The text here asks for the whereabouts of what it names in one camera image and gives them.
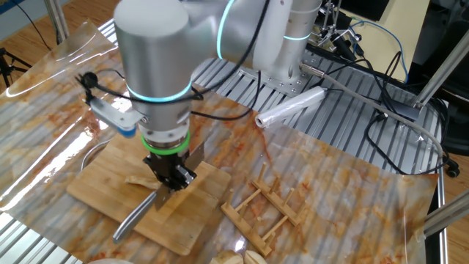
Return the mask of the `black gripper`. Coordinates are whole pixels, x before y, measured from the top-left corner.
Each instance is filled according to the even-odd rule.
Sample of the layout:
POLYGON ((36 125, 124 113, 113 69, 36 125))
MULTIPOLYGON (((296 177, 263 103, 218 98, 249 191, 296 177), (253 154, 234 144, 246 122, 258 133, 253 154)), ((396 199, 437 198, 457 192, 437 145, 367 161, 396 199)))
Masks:
POLYGON ((143 162, 152 170, 161 186, 179 191, 187 188, 197 177, 185 164, 189 157, 188 151, 169 155, 150 153, 143 162))

